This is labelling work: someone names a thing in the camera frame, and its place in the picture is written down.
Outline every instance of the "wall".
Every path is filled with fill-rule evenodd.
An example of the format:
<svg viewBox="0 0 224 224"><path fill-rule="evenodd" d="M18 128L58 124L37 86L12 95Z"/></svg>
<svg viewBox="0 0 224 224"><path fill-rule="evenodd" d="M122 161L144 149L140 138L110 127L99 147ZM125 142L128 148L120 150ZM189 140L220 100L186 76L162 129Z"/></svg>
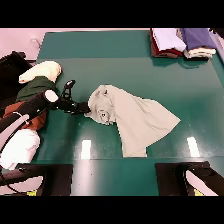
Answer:
<svg viewBox="0 0 224 224"><path fill-rule="evenodd" d="M36 59L39 47L31 39L41 44L46 32L88 31L88 30L145 30L149 28L0 28L0 57L14 51L23 51L27 59Z"/></svg>

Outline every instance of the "robotic arm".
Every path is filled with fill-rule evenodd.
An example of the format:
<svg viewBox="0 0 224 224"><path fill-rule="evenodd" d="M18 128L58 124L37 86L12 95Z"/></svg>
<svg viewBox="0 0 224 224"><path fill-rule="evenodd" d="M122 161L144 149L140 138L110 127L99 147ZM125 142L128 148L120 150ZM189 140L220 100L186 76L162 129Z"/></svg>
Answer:
<svg viewBox="0 0 224 224"><path fill-rule="evenodd" d="M60 109L72 115L89 113L90 109L87 102L76 103L72 100L71 89L74 84L75 80L67 82L60 97L52 90L41 92L22 104L11 115L0 120L0 152L24 124L46 109Z"/></svg>

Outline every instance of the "green table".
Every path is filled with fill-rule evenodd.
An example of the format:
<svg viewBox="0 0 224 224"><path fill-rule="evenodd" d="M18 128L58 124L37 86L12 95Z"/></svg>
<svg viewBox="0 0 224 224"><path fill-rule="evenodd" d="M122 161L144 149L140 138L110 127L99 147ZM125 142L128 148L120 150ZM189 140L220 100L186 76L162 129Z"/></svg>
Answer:
<svg viewBox="0 0 224 224"><path fill-rule="evenodd" d="M72 195L158 195L154 164L195 161L189 139L196 141L200 160L208 160L224 176L224 69L219 56L186 62L152 58L150 51L148 31L46 34L37 62L61 64L59 92L75 79L73 99L87 101L99 85L111 84L157 100L181 119L169 135L147 148L147 158L122 158L116 125L50 111L33 163L74 163ZM90 161L80 159L83 140L91 140Z"/></svg>

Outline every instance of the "black cable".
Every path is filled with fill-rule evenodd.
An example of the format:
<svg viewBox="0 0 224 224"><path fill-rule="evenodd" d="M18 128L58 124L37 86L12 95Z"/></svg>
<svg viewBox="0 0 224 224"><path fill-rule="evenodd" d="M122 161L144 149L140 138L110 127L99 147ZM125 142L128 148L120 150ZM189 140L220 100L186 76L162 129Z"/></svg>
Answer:
<svg viewBox="0 0 224 224"><path fill-rule="evenodd" d="M23 196L28 196L27 194L25 194L25 193L23 193L23 192L19 192L19 191L17 191L16 189L14 189L13 187L10 187L9 184L7 183L5 177L3 176L1 170L0 170L0 176L1 176L2 180L4 181L5 185L6 185L10 190L12 190L12 191L14 191L14 192L16 192L16 193L18 193L18 194L21 194L21 195L23 195Z"/></svg>

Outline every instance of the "dark green cloth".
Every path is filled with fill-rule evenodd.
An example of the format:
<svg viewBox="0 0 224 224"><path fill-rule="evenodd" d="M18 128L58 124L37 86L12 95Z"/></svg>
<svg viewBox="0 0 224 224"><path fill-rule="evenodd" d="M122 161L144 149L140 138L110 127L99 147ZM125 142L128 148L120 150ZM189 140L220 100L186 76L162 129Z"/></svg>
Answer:
<svg viewBox="0 0 224 224"><path fill-rule="evenodd" d="M32 96L48 89L55 91L55 83L45 76L37 76L19 91L16 102L27 101Z"/></svg>

